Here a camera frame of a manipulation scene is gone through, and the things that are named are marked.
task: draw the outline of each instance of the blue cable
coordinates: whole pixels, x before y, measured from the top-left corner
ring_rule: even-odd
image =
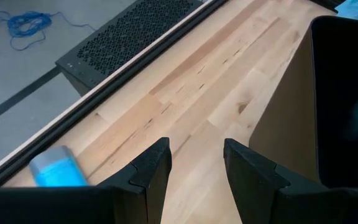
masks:
[[[83,24],[83,25],[72,24],[70,21],[67,20],[67,18],[61,12],[49,14],[49,13],[28,11],[23,15],[11,16],[6,11],[0,11],[0,22],[6,22],[7,24],[9,35],[11,36],[11,40],[9,41],[11,47],[14,50],[22,51],[28,49],[31,45],[37,42],[44,41],[47,38],[44,29],[52,24],[51,18],[56,15],[61,15],[64,21],[66,21],[69,25],[73,27],[89,27],[92,31],[95,31],[95,29],[91,27],[91,25],[89,24]],[[41,39],[35,40],[21,49],[14,47],[13,40],[15,38],[29,37],[36,34],[38,31],[41,31],[42,33]]]

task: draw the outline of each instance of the perforated metal panel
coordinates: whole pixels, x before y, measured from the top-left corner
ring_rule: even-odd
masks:
[[[68,78],[73,84],[93,88],[201,4],[195,0],[136,1],[60,58],[57,65],[66,76],[72,76]]]

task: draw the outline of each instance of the light wood surface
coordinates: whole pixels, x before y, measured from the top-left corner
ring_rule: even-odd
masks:
[[[224,138],[247,145],[309,23],[324,14],[307,0],[229,0],[54,145],[68,146],[97,184],[168,136],[162,223],[240,223]],[[28,168],[6,184],[33,185]]]

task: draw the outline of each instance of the butcher block countertop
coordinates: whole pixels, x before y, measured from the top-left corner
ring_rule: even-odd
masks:
[[[328,14],[307,0],[229,0],[54,145],[98,184],[167,136],[162,223],[241,223],[224,139],[248,144],[310,22]],[[28,168],[6,183],[34,185]]]

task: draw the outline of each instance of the gray floor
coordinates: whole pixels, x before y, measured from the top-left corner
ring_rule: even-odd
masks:
[[[0,11],[11,15],[26,11],[62,12],[75,24],[99,28],[134,0],[0,0]],[[60,17],[52,19],[47,40],[18,52],[10,48],[5,24],[0,24],[0,103],[54,67],[55,61],[90,35],[87,28],[71,27]],[[18,40],[20,47],[33,39]],[[63,75],[28,96],[0,116],[0,159],[45,126],[79,98]]]

